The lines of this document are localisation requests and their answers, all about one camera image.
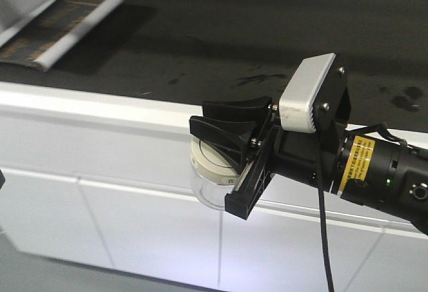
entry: black cable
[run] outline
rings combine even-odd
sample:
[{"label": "black cable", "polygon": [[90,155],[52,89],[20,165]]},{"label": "black cable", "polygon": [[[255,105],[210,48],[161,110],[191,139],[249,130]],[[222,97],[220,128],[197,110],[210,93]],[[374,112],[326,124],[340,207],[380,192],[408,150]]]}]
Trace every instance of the black cable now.
[{"label": "black cable", "polygon": [[322,181],[320,139],[318,139],[318,141],[316,142],[315,152],[316,152],[316,161],[315,161],[316,183],[318,185],[318,204],[320,206],[322,255],[324,257],[324,268],[326,270],[328,291],[334,292],[332,269],[330,267],[330,255],[328,254],[326,207],[324,204],[324,185]]}]

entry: black table surface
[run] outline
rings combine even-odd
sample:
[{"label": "black table surface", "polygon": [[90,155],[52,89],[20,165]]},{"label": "black table surface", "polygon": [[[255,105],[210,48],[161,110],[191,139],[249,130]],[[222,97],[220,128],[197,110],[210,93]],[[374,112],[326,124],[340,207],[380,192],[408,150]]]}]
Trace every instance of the black table surface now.
[{"label": "black table surface", "polygon": [[48,72],[0,64],[0,80],[277,101],[303,58],[330,52],[348,59],[351,123],[428,132],[426,0],[125,0]]}]

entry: white jar lid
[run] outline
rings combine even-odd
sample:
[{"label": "white jar lid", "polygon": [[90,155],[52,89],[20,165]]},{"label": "white jar lid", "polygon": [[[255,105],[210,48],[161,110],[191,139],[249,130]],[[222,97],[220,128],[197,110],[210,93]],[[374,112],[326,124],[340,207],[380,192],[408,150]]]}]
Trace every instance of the white jar lid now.
[{"label": "white jar lid", "polygon": [[235,185],[239,175],[214,148],[193,137],[191,162],[199,175],[218,185]]}]

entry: yellow warning label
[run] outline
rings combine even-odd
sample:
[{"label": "yellow warning label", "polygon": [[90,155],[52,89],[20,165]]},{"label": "yellow warning label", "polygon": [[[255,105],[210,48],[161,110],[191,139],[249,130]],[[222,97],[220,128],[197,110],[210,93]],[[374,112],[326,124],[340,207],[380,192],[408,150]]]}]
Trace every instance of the yellow warning label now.
[{"label": "yellow warning label", "polygon": [[340,182],[338,195],[342,194],[346,183],[351,178],[364,180],[366,178],[368,167],[372,159],[375,141],[361,136],[355,136],[354,143],[350,149],[348,162],[343,172],[342,182]]}]

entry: rolled magazine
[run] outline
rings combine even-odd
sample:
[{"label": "rolled magazine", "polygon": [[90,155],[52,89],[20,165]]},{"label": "rolled magazine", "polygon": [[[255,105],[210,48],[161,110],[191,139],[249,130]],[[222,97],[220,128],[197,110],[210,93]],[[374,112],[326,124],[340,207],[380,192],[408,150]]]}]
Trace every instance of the rolled magazine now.
[{"label": "rolled magazine", "polygon": [[0,34],[0,62],[47,71],[123,0],[49,0]]}]

